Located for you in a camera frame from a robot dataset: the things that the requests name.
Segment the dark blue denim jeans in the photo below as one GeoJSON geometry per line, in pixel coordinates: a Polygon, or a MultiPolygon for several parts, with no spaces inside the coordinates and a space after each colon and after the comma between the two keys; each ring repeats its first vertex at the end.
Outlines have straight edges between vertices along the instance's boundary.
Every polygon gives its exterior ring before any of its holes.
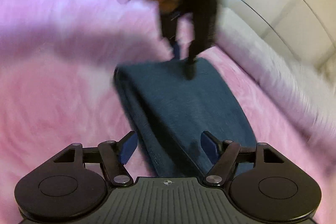
{"type": "Polygon", "coordinates": [[[254,147],[244,111],[219,72],[206,59],[188,80],[184,62],[119,65],[113,76],[129,123],[160,177],[202,177],[211,168],[201,134],[254,147]]]}

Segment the white quilted duvet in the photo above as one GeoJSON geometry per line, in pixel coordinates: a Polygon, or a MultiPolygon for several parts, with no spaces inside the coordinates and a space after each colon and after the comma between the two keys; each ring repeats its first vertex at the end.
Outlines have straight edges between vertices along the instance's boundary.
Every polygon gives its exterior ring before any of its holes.
{"type": "Polygon", "coordinates": [[[279,55],[219,1],[216,44],[237,62],[311,141],[335,139],[335,94],[307,65],[279,55]]]}

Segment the pink rose pattern blanket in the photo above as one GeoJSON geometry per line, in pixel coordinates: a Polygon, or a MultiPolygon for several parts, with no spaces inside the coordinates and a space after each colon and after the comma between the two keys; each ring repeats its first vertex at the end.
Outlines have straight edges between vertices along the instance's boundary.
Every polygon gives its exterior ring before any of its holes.
{"type": "MultiPolygon", "coordinates": [[[[110,82],[115,65],[170,57],[158,41],[153,5],[130,4],[1,0],[1,223],[21,221],[15,184],[44,160],[73,142],[96,146],[130,130],[110,82]],[[125,26],[145,40],[112,38],[125,26]]],[[[317,222],[335,223],[329,159],[308,149],[303,135],[224,51],[213,47],[201,57],[228,83],[257,140],[271,144],[320,184],[317,222]]]]}

